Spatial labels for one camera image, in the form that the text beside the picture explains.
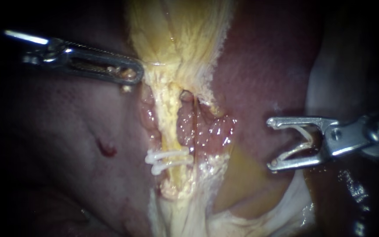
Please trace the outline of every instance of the yellow fat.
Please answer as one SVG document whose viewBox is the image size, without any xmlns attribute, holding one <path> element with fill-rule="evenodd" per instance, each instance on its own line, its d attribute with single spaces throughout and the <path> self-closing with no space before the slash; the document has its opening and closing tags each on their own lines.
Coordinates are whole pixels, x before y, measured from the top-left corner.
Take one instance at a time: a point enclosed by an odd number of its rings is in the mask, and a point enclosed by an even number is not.
<svg viewBox="0 0 379 237">
<path fill-rule="evenodd" d="M 144 63 L 144 82 L 152 89 L 162 150 L 180 150 L 176 123 L 182 90 L 214 106 L 210 89 L 213 67 L 229 27 L 231 0 L 130 0 L 127 9 L 131 42 Z M 164 162 L 184 159 L 169 157 Z M 167 170 L 180 190 L 186 166 Z"/>
</svg>

